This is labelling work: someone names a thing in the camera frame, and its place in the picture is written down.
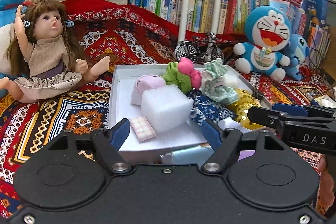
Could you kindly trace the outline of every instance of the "doll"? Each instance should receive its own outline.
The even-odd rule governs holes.
[[[52,98],[95,81],[109,69],[104,57],[91,67],[83,48],[71,33],[65,6],[56,0],[43,0],[16,11],[16,38],[6,54],[13,75],[25,75],[12,81],[0,79],[0,89],[23,103]]]

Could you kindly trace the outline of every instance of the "pink folded cloth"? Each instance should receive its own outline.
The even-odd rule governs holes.
[[[157,75],[140,76],[134,84],[131,104],[141,106],[142,94],[145,90],[154,90],[166,85],[165,80]]]
[[[177,65],[177,69],[184,75],[189,75],[191,79],[191,86],[197,90],[201,87],[202,76],[200,71],[194,69],[194,64],[188,58],[182,57]]]

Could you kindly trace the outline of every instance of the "stitch plush toy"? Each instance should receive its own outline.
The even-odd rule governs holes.
[[[290,36],[287,17],[275,7],[260,6],[254,9],[245,23],[245,34],[250,42],[234,46],[234,53],[241,55],[235,66],[241,73],[251,71],[265,74],[274,81],[282,81],[286,72],[276,66],[288,66],[290,59],[281,54]]]
[[[14,23],[16,9],[25,0],[0,0],[0,79],[8,77],[14,80],[15,77],[11,76],[11,64],[5,56],[5,51],[10,42],[13,40]],[[0,99],[7,94],[6,89],[0,90]]]
[[[303,64],[309,55],[309,47],[306,40],[299,34],[292,34],[289,38],[289,43],[283,48],[283,53],[291,60],[289,66],[282,67],[286,75],[300,81],[302,79],[302,75],[299,73],[300,65]]]

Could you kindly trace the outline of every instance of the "light green patterned cloth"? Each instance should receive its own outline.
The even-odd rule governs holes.
[[[223,66],[221,58],[205,63],[204,68],[201,86],[203,95],[225,106],[239,100],[239,95],[233,88],[224,86],[223,76],[228,69]]]
[[[183,93],[187,93],[193,89],[190,76],[179,72],[177,64],[177,62],[169,62],[166,73],[161,77],[166,81],[166,85],[176,85]]]

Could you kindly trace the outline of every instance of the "white foam block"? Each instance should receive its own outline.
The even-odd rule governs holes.
[[[143,92],[141,112],[159,134],[185,123],[193,103],[176,85],[166,85]]]

